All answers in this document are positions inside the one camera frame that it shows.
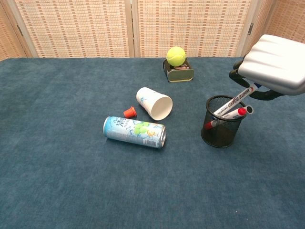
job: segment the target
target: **yellow tennis ball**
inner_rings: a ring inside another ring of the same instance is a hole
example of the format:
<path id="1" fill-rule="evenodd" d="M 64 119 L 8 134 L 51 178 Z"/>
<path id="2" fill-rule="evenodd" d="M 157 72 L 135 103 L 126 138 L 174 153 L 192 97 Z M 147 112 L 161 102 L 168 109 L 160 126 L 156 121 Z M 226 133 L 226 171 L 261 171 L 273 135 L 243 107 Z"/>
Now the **yellow tennis ball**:
<path id="1" fill-rule="evenodd" d="M 175 46 L 169 49 L 166 55 L 167 62 L 174 66 L 180 66 L 185 61 L 185 51 L 183 48 Z"/>

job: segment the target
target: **orange cap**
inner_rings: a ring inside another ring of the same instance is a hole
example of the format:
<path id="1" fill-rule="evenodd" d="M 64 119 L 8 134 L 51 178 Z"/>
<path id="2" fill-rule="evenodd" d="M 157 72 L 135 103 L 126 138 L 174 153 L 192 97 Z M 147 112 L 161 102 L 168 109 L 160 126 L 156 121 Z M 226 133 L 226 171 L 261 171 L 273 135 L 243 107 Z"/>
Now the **orange cap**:
<path id="1" fill-rule="evenodd" d="M 137 112 L 135 111 L 135 108 L 133 106 L 131 106 L 126 111 L 124 111 L 125 118 L 132 118 L 132 117 L 136 117 L 136 116 L 137 116 Z"/>

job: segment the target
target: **can label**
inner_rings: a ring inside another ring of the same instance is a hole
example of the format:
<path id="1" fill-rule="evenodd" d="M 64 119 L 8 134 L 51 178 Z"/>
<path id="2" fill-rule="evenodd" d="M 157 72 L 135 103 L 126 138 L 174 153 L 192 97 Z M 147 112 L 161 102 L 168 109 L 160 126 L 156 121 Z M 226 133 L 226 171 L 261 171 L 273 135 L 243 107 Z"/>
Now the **can label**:
<path id="1" fill-rule="evenodd" d="M 108 138 L 161 148 L 164 129 L 162 124 L 110 116 L 104 123 L 103 133 Z"/>

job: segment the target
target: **pen holder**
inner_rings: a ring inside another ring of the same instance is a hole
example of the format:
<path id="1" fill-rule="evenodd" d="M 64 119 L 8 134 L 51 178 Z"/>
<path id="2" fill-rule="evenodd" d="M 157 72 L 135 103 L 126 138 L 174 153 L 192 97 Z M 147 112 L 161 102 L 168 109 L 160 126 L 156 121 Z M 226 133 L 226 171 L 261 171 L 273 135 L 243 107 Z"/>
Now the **pen holder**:
<path id="1" fill-rule="evenodd" d="M 206 101 L 206 114 L 203 128 L 201 129 L 202 139 L 209 145 L 217 148 L 226 148 L 232 145 L 241 121 L 246 117 L 237 119 L 226 119 L 214 115 L 214 112 L 222 105 L 226 104 L 233 97 L 218 95 L 211 97 Z M 228 112 L 245 107 L 243 102 L 238 103 Z"/>

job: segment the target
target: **white paper cup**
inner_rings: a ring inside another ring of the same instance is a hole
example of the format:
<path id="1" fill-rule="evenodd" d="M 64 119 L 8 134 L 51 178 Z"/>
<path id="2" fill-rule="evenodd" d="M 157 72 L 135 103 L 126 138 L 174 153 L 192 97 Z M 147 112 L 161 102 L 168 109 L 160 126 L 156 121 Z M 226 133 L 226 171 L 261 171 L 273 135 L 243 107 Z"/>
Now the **white paper cup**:
<path id="1" fill-rule="evenodd" d="M 149 116 L 156 121 L 166 118 L 173 107 L 173 101 L 170 97 L 147 87 L 138 90 L 136 97 Z"/>

